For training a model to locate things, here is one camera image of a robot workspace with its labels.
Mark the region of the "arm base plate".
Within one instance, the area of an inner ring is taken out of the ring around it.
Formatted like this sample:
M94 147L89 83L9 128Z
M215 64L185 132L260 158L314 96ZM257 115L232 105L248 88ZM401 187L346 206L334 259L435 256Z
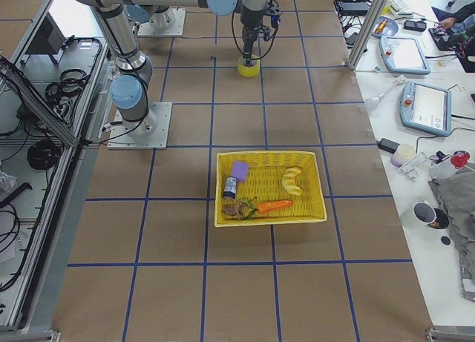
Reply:
M169 8L164 12L155 13L148 22L142 23L137 35L147 38L169 38L183 35L186 10Z
M132 122L114 126L111 129L113 139L107 141L111 150L166 149L171 121L171 102L150 102L147 117L138 128Z

